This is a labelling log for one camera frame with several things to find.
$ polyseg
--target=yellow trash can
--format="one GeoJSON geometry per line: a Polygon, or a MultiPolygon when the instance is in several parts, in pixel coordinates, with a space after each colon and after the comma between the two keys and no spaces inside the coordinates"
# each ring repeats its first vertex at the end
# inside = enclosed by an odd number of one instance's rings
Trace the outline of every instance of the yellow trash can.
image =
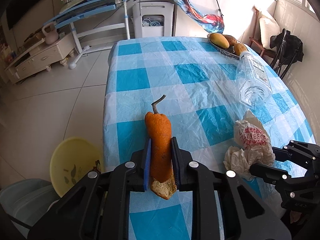
{"type": "Polygon", "coordinates": [[[62,197],[95,167],[104,171],[102,152],[94,145],[79,137],[62,141],[50,161],[50,178],[55,191],[62,197]]]}

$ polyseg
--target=fruit plate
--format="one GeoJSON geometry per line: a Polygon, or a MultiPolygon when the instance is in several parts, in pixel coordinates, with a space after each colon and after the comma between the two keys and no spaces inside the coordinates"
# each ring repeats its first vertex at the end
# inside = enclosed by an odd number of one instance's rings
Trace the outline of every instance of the fruit plate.
{"type": "Polygon", "coordinates": [[[218,46],[218,45],[213,44],[213,43],[210,41],[210,39],[209,39],[210,34],[211,34],[211,33],[209,33],[209,34],[207,35],[208,41],[212,44],[212,46],[214,46],[214,47],[217,49],[217,51],[219,51],[221,54],[223,54],[223,55],[225,55],[225,56],[227,56],[227,57],[235,58],[235,59],[237,59],[237,60],[240,59],[240,57],[235,54],[235,50],[234,50],[234,47],[233,47],[233,46],[230,46],[229,48],[224,49],[224,48],[222,48],[222,47],[220,47],[220,46],[218,46]]]}

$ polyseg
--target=kettlebell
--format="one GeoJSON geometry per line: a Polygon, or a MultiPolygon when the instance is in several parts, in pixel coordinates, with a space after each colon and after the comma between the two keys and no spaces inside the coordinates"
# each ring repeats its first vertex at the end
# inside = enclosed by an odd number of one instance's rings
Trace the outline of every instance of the kettlebell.
{"type": "Polygon", "coordinates": [[[53,43],[55,43],[55,41],[59,38],[59,34],[57,32],[57,29],[54,27],[54,23],[50,22],[47,25],[42,27],[42,32],[45,36],[44,41],[46,44],[51,45],[53,43]],[[51,29],[51,25],[53,26],[53,30],[51,30],[50,32],[46,32],[44,29],[50,26],[51,29]]]}

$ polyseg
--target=clear plastic bottle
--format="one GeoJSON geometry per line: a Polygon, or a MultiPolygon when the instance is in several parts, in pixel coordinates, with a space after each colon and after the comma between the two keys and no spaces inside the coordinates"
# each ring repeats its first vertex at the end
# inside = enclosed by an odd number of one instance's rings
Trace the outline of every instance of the clear plastic bottle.
{"type": "Polygon", "coordinates": [[[264,106],[272,95],[264,66],[248,51],[240,54],[236,80],[239,100],[253,110],[264,106]]]}

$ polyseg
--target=black stroller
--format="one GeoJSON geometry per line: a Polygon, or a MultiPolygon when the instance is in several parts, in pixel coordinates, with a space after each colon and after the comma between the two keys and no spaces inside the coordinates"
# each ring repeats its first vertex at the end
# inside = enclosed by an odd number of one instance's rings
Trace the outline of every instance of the black stroller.
{"type": "Polygon", "coordinates": [[[270,38],[270,48],[277,47],[277,55],[273,59],[271,67],[281,79],[283,79],[293,63],[297,61],[302,62],[302,46],[302,41],[297,36],[291,35],[291,32],[285,29],[283,29],[279,35],[270,38]],[[283,65],[287,66],[281,73],[283,65]]]}

